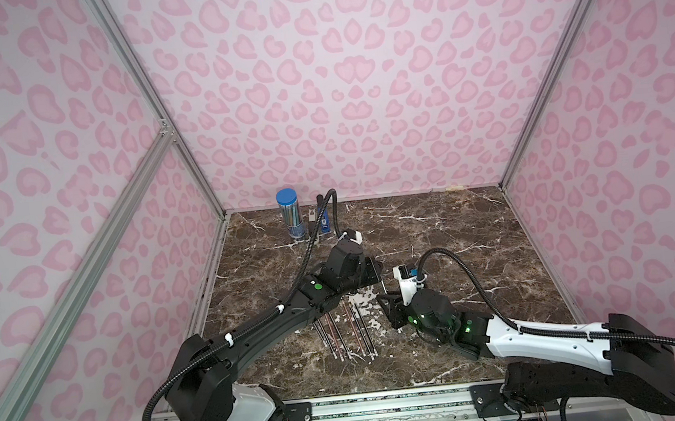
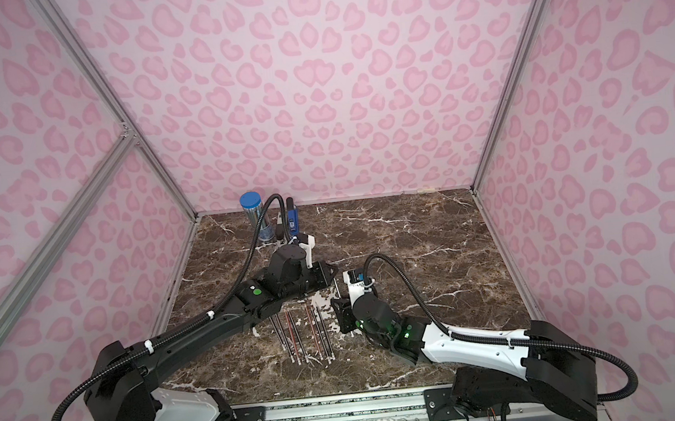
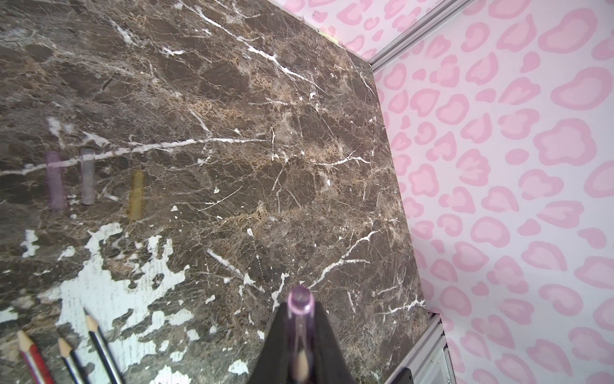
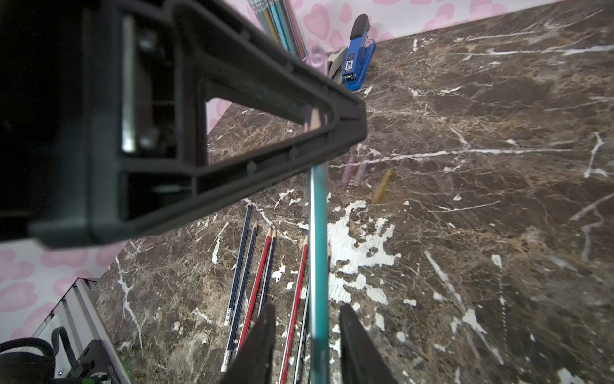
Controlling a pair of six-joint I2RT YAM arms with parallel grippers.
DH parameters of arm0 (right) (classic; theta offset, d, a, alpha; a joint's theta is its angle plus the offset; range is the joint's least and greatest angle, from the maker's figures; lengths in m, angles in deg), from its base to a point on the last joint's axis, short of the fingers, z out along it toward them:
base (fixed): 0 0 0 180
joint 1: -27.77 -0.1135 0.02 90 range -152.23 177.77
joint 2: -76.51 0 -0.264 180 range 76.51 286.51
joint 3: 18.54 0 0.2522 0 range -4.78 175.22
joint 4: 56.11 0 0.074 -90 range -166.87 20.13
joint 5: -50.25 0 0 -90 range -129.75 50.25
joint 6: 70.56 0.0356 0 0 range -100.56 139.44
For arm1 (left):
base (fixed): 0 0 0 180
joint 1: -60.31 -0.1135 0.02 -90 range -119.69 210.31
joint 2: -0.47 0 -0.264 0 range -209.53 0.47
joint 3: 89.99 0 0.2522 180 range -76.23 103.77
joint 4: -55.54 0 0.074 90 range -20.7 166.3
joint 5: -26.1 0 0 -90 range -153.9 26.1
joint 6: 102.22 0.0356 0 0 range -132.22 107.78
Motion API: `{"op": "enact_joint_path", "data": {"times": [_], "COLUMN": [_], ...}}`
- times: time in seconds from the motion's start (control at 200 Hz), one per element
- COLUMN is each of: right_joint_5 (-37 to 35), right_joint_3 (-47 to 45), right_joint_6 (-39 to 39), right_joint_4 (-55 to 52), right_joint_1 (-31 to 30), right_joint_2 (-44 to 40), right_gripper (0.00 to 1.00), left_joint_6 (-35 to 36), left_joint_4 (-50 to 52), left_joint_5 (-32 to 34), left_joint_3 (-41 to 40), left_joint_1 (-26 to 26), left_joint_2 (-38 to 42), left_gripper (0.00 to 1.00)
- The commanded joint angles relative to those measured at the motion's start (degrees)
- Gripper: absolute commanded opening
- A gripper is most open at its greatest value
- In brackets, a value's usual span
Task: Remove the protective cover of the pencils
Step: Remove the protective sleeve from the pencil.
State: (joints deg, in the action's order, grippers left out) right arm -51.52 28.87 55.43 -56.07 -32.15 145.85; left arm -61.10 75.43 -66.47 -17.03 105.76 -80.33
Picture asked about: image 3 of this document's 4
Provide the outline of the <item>red capped pencil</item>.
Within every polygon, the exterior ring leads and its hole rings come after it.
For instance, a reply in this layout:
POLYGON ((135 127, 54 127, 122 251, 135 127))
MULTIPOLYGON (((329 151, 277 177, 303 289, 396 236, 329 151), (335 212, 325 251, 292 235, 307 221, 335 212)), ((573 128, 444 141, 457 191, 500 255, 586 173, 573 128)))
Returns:
POLYGON ((44 363, 43 357, 35 343, 24 331, 17 332, 19 350, 30 373, 37 384, 55 384, 51 372, 44 363))

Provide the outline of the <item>yellow removed pencil cap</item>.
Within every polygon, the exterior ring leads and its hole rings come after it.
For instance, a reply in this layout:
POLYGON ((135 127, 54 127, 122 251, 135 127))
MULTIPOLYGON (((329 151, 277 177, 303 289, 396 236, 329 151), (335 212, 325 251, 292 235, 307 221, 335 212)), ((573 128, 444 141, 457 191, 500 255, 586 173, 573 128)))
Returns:
POLYGON ((141 169, 134 171, 130 192, 128 218, 138 221, 142 218, 144 199, 144 172, 141 169))

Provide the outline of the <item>purple capped pencil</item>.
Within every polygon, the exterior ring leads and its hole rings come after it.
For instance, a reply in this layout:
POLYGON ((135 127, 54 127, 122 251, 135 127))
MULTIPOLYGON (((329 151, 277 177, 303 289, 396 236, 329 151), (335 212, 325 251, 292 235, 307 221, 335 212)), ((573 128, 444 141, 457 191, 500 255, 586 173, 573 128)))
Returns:
POLYGON ((89 384, 87 374, 83 370, 81 363, 73 347, 62 337, 58 337, 60 355, 74 384, 89 384))

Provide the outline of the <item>yellow capped pencil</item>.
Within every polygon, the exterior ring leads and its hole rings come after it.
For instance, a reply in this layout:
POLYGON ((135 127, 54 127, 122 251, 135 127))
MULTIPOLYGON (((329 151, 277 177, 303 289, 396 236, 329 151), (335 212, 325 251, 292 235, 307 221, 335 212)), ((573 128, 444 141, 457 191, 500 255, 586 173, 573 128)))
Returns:
POLYGON ((87 310, 83 310, 86 319, 86 328, 91 338, 92 343, 98 353, 98 356, 105 368, 110 382, 113 384, 124 384, 124 378, 117 363, 115 362, 110 348, 102 335, 100 326, 94 317, 87 310))

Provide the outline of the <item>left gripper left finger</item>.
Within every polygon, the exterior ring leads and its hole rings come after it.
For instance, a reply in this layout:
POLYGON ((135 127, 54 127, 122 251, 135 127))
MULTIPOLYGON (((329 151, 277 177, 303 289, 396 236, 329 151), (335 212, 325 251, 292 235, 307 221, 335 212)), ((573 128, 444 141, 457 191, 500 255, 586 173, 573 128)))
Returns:
POLYGON ((248 384, 286 384, 289 380, 288 306, 278 307, 248 384))

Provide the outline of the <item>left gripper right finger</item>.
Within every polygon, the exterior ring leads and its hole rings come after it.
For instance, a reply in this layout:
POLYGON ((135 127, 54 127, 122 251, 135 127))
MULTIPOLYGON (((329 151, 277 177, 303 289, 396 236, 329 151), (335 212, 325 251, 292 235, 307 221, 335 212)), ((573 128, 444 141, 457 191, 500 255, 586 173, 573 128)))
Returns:
POLYGON ((318 384, 355 384, 342 351, 337 344, 326 310, 315 303, 315 336, 313 342, 313 382, 318 384))

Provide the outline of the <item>purple removed pencil cap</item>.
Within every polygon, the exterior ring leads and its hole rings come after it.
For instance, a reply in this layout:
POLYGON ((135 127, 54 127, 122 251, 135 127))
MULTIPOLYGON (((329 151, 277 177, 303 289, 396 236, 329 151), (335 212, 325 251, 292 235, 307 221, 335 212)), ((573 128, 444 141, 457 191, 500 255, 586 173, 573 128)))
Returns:
POLYGON ((49 208, 53 211, 64 211, 67 208, 67 192, 64 186, 62 157, 57 151, 49 151, 45 160, 49 208))

